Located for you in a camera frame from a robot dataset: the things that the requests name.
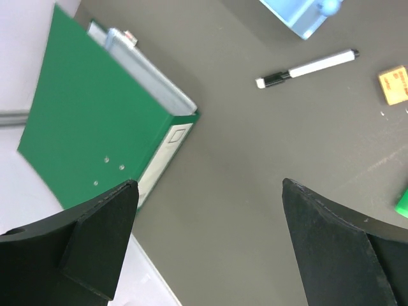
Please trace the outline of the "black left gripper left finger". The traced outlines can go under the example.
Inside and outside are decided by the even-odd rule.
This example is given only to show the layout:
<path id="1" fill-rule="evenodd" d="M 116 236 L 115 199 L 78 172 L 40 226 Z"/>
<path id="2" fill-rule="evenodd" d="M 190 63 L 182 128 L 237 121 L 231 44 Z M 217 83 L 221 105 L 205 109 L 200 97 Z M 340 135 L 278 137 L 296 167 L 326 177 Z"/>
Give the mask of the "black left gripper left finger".
<path id="1" fill-rule="evenodd" d="M 128 180 L 99 196 L 1 235 L 1 305 L 107 305 L 139 199 Z"/>

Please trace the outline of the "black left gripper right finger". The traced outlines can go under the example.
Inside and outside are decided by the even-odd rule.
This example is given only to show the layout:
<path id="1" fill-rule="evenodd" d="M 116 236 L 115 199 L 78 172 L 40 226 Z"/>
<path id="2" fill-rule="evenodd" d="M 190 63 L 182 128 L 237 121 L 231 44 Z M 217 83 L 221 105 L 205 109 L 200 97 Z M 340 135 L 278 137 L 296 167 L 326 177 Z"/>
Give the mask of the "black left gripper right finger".
<path id="1" fill-rule="evenodd" d="M 407 230 L 286 178 L 282 202 L 309 305 L 407 305 Z"/>

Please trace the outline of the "small tan eraser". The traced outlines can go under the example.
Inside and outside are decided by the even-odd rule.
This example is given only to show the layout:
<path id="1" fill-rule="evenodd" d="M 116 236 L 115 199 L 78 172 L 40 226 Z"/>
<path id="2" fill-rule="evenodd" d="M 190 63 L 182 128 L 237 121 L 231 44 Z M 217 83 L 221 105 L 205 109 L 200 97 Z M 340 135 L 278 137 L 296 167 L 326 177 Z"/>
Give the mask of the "small tan eraser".
<path id="1" fill-rule="evenodd" d="M 398 66 L 378 75 L 386 103 L 390 106 L 407 101 L 407 69 Z"/>

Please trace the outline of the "black capped whiteboard marker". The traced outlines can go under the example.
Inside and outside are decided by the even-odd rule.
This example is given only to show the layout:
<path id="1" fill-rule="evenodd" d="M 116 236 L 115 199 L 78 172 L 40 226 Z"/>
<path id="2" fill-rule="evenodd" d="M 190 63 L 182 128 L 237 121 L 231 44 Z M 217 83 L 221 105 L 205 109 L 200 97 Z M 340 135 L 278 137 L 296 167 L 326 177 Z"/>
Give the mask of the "black capped whiteboard marker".
<path id="1" fill-rule="evenodd" d="M 354 61 L 360 56 L 357 49 L 347 49 L 336 54 L 328 55 L 320 59 L 302 64 L 300 66 L 289 68 L 286 71 L 279 71 L 268 76 L 256 79 L 256 86 L 259 89 L 265 89 L 274 85 L 284 83 L 288 79 L 301 77 L 316 71 Z"/>

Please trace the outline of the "light blue end drawer bin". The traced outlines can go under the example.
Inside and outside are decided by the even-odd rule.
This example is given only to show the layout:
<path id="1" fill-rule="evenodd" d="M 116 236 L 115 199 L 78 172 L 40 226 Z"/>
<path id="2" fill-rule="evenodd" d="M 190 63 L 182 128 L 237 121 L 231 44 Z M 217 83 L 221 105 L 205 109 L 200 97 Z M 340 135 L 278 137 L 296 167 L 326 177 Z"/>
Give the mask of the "light blue end drawer bin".
<path id="1" fill-rule="evenodd" d="M 309 39 L 322 23 L 335 15 L 342 0 L 261 0 L 287 28 L 303 40 Z"/>

